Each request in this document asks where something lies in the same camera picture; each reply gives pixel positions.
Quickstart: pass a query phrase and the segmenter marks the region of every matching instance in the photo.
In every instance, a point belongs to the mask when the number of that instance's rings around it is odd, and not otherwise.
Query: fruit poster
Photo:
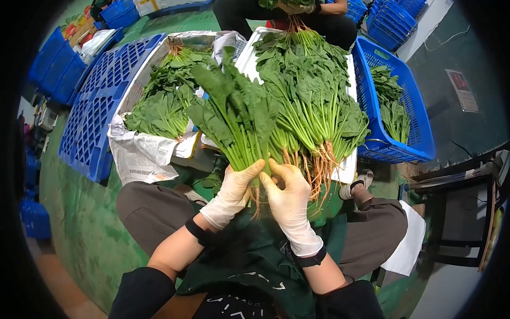
[[[71,46],[83,45],[83,43],[92,39],[93,34],[97,31],[94,26],[94,19],[90,16],[91,7],[91,5],[88,5],[83,13],[68,17],[65,24],[60,26],[62,36],[69,40]]]

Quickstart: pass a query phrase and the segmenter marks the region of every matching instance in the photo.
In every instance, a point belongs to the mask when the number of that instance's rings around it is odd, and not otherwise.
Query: green apron
[[[327,204],[322,213],[334,216],[342,201],[334,196]],[[294,263],[288,241],[278,224],[270,217],[251,218],[252,214],[243,210],[218,233],[222,244],[205,249],[188,266],[176,294],[194,295],[208,292],[218,282],[237,282],[271,295],[289,318],[315,318],[315,296],[303,271]],[[342,255],[346,228],[345,214],[336,215],[324,226],[314,228],[336,263]]]

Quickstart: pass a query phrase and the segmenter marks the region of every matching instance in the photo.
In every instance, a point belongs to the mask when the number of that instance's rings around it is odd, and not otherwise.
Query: white latex glove
[[[238,212],[246,207],[250,197],[248,184],[262,171],[265,163],[263,159],[260,159],[242,171],[234,171],[230,165],[226,168],[220,191],[200,209],[211,226],[222,230]]]
[[[274,219],[289,240],[296,256],[315,255],[324,243],[322,238],[315,234],[307,219],[310,185],[294,165],[278,165],[273,159],[269,159],[269,165],[271,171],[285,182],[285,189],[281,190],[266,173],[259,174]]]
[[[283,2],[278,2],[277,7],[287,12],[288,14],[301,14],[301,13],[310,14],[315,11],[315,5],[304,6],[293,3],[284,4]]]

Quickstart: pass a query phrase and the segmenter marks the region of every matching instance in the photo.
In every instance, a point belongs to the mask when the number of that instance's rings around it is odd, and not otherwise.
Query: green leafy vegetable
[[[191,73],[209,99],[193,104],[186,113],[193,123],[226,155],[235,171],[246,169],[259,159],[269,170],[269,136],[276,127],[278,103],[257,81],[239,73],[232,61],[234,48],[223,48],[223,70],[212,63],[210,69],[195,66]],[[258,202],[259,180],[253,181]]]
[[[279,104],[271,156],[301,166],[310,200],[318,201],[329,192],[333,171],[369,132],[368,116],[347,94],[348,53],[292,16],[290,31],[268,33],[253,46],[264,87]]]
[[[188,125],[185,110],[199,100],[191,68],[206,68],[209,56],[207,51],[173,46],[161,65],[153,67],[142,98],[125,117],[127,129],[180,140]]]
[[[402,88],[397,84],[398,76],[391,76],[385,65],[370,68],[377,100],[381,112],[381,121],[387,134],[394,140],[407,144],[411,129],[411,118],[400,103]]]

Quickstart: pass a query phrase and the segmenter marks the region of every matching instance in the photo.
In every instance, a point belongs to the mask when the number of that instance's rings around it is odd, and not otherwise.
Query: leg
[[[196,214],[193,204],[183,194],[144,182],[124,185],[116,207],[127,231],[149,256]]]
[[[339,265],[350,282],[381,266],[407,232],[407,216],[398,200],[374,198],[363,184],[355,185],[351,194],[360,210],[347,223]]]
[[[302,14],[299,17],[307,27],[325,36],[327,43],[347,51],[358,35],[356,23],[345,15]]]
[[[281,9],[262,8],[258,0],[216,0],[213,12],[222,30],[234,30],[248,40],[252,31],[246,19],[271,20],[287,15]]]

